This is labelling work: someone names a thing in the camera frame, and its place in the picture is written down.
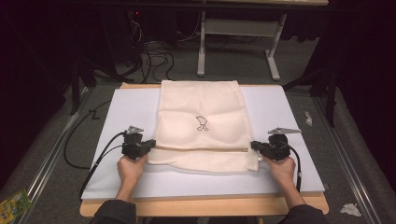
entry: cable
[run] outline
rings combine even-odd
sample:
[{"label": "cable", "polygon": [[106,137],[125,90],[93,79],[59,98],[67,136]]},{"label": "cable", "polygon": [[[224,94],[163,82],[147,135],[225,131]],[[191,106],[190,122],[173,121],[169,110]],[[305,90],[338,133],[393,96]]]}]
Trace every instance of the cable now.
[{"label": "cable", "polygon": [[67,159],[67,146],[68,146],[68,143],[69,143],[70,138],[72,137],[72,135],[73,135],[73,133],[76,131],[76,129],[79,127],[79,125],[80,125],[91,113],[96,113],[96,110],[97,110],[98,108],[100,108],[100,107],[103,106],[103,105],[108,104],[110,101],[111,101],[111,100],[105,101],[104,103],[102,103],[102,104],[100,104],[99,106],[97,106],[95,109],[89,110],[90,112],[89,112],[87,115],[85,115],[85,116],[81,119],[81,121],[73,128],[73,130],[72,130],[72,131],[70,132],[70,134],[67,136],[67,138],[66,138],[66,140],[65,140],[65,143],[64,143],[64,160],[66,161],[66,163],[67,163],[69,166],[74,167],[74,168],[77,168],[77,169],[83,169],[83,170],[89,170],[89,169],[91,169],[91,167],[79,166],[79,165],[75,165],[75,164],[71,163],[70,160]]},{"label": "cable", "polygon": [[199,26],[200,21],[201,21],[201,13],[202,13],[201,11],[198,13],[198,21],[197,21],[197,23],[196,23],[196,25],[195,25],[195,29],[194,29],[194,31],[191,33],[191,35],[190,35],[189,37],[185,38],[185,39],[178,40],[177,42],[181,43],[181,42],[183,42],[183,41],[191,40],[191,39],[194,39],[194,38],[197,37],[197,36],[200,36],[200,35],[196,35],[195,33],[197,32],[198,26]]},{"label": "cable", "polygon": [[144,38],[144,34],[140,24],[134,21],[133,14],[131,14],[132,12],[127,10],[126,13],[127,13],[127,22],[129,23],[129,38],[132,44],[131,51],[133,54],[132,61],[134,61],[134,67],[122,74],[118,74],[116,71],[116,72],[108,73],[105,76],[97,73],[96,71],[93,71],[93,74],[96,77],[100,77],[104,79],[114,78],[118,81],[131,83],[134,82],[134,80],[132,78],[127,78],[127,76],[135,73],[143,65],[141,52],[143,46],[142,39]]},{"label": "cable", "polygon": [[163,41],[161,41],[161,40],[152,40],[152,41],[149,41],[149,42],[145,43],[145,44],[148,45],[147,50],[149,50],[149,45],[157,44],[157,43],[159,43],[160,45],[158,47],[156,47],[155,49],[150,49],[151,51],[155,51],[155,50],[161,49],[163,47]]},{"label": "cable", "polygon": [[229,42],[230,42],[230,37],[226,36],[226,42],[223,45],[221,45],[219,47],[210,47],[210,46],[207,45],[207,43],[205,43],[205,47],[208,48],[208,49],[222,49],[225,46],[227,46],[227,44]]},{"label": "cable", "polygon": [[230,41],[232,43],[251,44],[251,43],[258,42],[258,41],[264,39],[263,36],[249,36],[249,37],[252,37],[252,39],[251,40],[241,40],[241,39],[234,39],[233,36],[230,36]]},{"label": "cable", "polygon": [[[166,75],[166,78],[168,79],[168,80],[173,80],[172,78],[170,78],[169,77],[169,72],[171,71],[171,69],[174,67],[174,65],[175,65],[175,58],[174,58],[174,56],[173,56],[173,54],[172,53],[170,53],[170,52],[160,52],[160,51],[157,51],[157,50],[155,50],[155,51],[152,51],[152,52],[149,52],[149,44],[152,44],[152,43],[157,43],[157,42],[148,42],[147,44],[146,44],[146,47],[145,47],[145,49],[146,49],[146,51],[143,51],[142,53],[144,53],[144,54],[147,54],[148,55],[148,58],[146,59],[146,64],[148,65],[148,71],[147,71],[147,73],[144,75],[144,72],[142,72],[143,73],[143,81],[142,81],[142,83],[147,83],[148,82],[148,78],[149,78],[149,71],[150,71],[150,68],[151,67],[153,67],[153,70],[152,70],[152,75],[153,75],[153,77],[154,77],[154,79],[155,80],[157,80],[158,82],[161,82],[157,77],[156,77],[156,74],[155,74],[155,72],[157,71],[157,69],[160,67],[160,66],[162,66],[162,65],[165,65],[165,64],[167,64],[167,63],[169,63],[169,59],[168,59],[168,56],[171,58],[171,66],[166,70],[166,72],[165,72],[165,75]],[[161,58],[161,59],[163,59],[160,63],[157,63],[157,64],[153,64],[153,61],[152,61],[152,59],[155,59],[155,58]]]},{"label": "cable", "polygon": [[93,173],[95,172],[96,168],[98,167],[99,163],[102,161],[103,157],[104,157],[105,155],[107,155],[107,153],[108,153],[108,152],[106,153],[107,148],[111,145],[111,143],[112,143],[116,138],[118,138],[118,137],[121,136],[121,135],[125,135],[125,134],[126,134],[126,131],[125,131],[125,132],[122,132],[122,133],[117,133],[117,134],[114,135],[114,137],[111,138],[111,140],[107,143],[106,147],[103,149],[102,153],[100,154],[100,156],[99,156],[98,159],[96,160],[96,162],[95,162],[95,164],[93,165],[92,169],[91,169],[90,172],[88,173],[87,178],[85,179],[84,183],[82,184],[81,188],[79,189],[79,194],[78,194],[78,196],[79,196],[79,199],[80,199],[80,200],[81,200],[82,193],[84,192],[84,189],[87,187],[88,182],[90,182],[91,177],[92,177]]},{"label": "cable", "polygon": [[303,175],[302,172],[301,172],[300,157],[299,157],[297,151],[293,147],[291,147],[289,144],[281,142],[281,141],[277,141],[277,142],[282,144],[282,145],[284,145],[285,147],[289,147],[294,152],[294,155],[296,155],[296,158],[297,158],[297,183],[296,183],[296,188],[300,192],[302,175]]}]

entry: white table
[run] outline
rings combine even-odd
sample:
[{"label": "white table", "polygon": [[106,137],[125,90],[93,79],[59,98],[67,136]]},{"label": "white table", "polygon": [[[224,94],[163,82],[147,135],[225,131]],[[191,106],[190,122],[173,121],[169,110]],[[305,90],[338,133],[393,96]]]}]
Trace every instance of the white table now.
[{"label": "white table", "polygon": [[[276,127],[298,129],[280,86],[246,86],[241,90],[254,140],[268,142],[267,132]],[[159,88],[115,90],[93,160],[96,161],[111,137],[129,125],[145,130],[142,132],[144,141],[154,138],[159,99]],[[324,188],[304,139],[300,133],[288,134],[288,138],[302,161],[301,193],[308,204],[327,213],[329,207],[323,196]],[[122,141],[120,137],[112,146],[118,146]],[[120,186],[116,165],[120,157],[120,150],[114,150],[98,166],[82,195],[80,212],[83,216],[92,216],[103,201],[115,198]],[[238,174],[211,174],[147,164],[133,198],[137,203],[137,214],[141,217],[263,216],[286,214],[288,211],[263,161],[258,172]],[[190,209],[182,209],[186,204]]]}]

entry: table leg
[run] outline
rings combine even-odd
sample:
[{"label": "table leg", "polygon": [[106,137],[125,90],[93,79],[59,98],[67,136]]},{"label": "table leg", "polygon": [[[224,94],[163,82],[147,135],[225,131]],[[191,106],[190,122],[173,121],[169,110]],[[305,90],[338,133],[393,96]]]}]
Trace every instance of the table leg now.
[{"label": "table leg", "polygon": [[282,16],[280,17],[279,23],[276,27],[273,46],[270,50],[265,51],[265,57],[267,58],[268,66],[270,67],[271,76],[272,76],[273,81],[280,80],[280,76],[279,76],[279,73],[277,72],[277,68],[276,68],[276,64],[275,64],[275,60],[274,60],[274,54],[275,54],[277,43],[279,42],[280,35],[282,34],[283,26],[285,25],[285,20],[286,20],[286,14],[282,14]]},{"label": "table leg", "polygon": [[205,16],[206,13],[203,11],[201,13],[201,46],[198,55],[198,77],[203,77],[205,75]]}]

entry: drawing on bag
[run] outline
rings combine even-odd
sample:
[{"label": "drawing on bag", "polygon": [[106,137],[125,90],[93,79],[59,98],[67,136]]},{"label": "drawing on bag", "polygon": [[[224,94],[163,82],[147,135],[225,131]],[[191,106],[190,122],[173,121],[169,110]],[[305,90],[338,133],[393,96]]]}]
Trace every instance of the drawing on bag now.
[{"label": "drawing on bag", "polygon": [[197,128],[197,130],[198,131],[201,131],[201,130],[208,131],[209,129],[206,128],[207,120],[202,116],[197,116],[196,118],[198,119],[199,124],[200,124],[200,126]]}]

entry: gray carpet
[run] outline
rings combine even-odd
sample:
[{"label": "gray carpet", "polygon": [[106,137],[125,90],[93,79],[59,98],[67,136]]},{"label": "gray carpet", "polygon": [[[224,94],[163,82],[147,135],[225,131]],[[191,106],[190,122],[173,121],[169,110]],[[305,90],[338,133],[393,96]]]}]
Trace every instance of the gray carpet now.
[{"label": "gray carpet", "polygon": [[[154,45],[149,47],[152,48],[150,52],[156,49],[171,51],[174,54],[175,66],[169,73],[169,77],[174,80],[238,80],[241,84],[274,84],[263,58],[262,44],[270,43],[269,40],[261,39],[254,42],[249,40],[251,38],[234,39],[233,42],[221,49],[216,49],[224,43],[221,42],[223,41],[221,38],[210,42],[210,49],[206,52],[205,77],[196,76],[197,46],[179,44],[177,47],[163,46],[161,49],[156,49]],[[276,64],[281,81],[276,84],[285,84],[299,77],[304,71],[315,45],[316,41],[304,43],[299,43],[295,39],[281,41],[276,52]],[[154,60],[158,60],[157,63],[160,63],[161,59],[153,59],[153,63]],[[151,74],[155,72],[156,78],[165,78],[164,72],[169,65],[170,63],[158,67],[155,71],[151,69]],[[127,68],[119,66],[119,70],[125,69]],[[139,73],[131,75],[131,77],[135,78],[137,82],[142,80]],[[151,75],[148,81],[155,82],[156,79]],[[89,113],[89,110],[111,99],[113,91],[120,85],[119,82],[101,78],[98,78],[98,82],[98,86],[90,91],[87,102],[81,108],[79,119]],[[321,109],[318,108],[318,99],[313,99],[306,91],[301,91],[306,89],[307,87],[299,87],[298,91],[289,91],[287,95],[322,182],[329,186],[325,191],[330,206],[327,219],[331,223],[379,223],[368,220],[367,216],[353,217],[340,213],[345,203],[358,203],[359,200],[338,156],[337,144],[332,138],[332,132],[336,132],[344,148],[347,149],[347,155],[367,190],[380,220],[382,223],[396,223],[393,212],[396,209],[394,192],[364,145],[353,119],[348,114],[342,96],[339,92],[337,93],[337,105],[334,111],[335,129],[329,129],[326,121],[322,118]],[[67,103],[47,123],[13,176],[2,188],[1,200],[18,189],[28,189],[31,186],[42,162],[51,152],[57,138],[71,118],[68,115],[71,110],[70,92],[67,92],[65,96],[68,99]],[[67,155],[74,164],[90,166],[108,107],[109,104],[97,110],[96,117],[99,119],[92,119],[92,116],[88,116],[71,136],[67,146]],[[312,127],[305,123],[305,111],[308,111],[313,118]],[[24,223],[88,223],[89,219],[82,217],[78,211],[80,207],[78,189],[87,173],[87,170],[70,167],[64,158],[59,156],[48,182],[44,183],[45,187],[39,194],[35,207],[30,216],[23,220]],[[264,223],[276,223],[281,218],[265,217]],[[153,223],[192,223],[193,221],[194,218],[156,218]],[[210,223],[241,223],[241,219],[213,218]]]}]

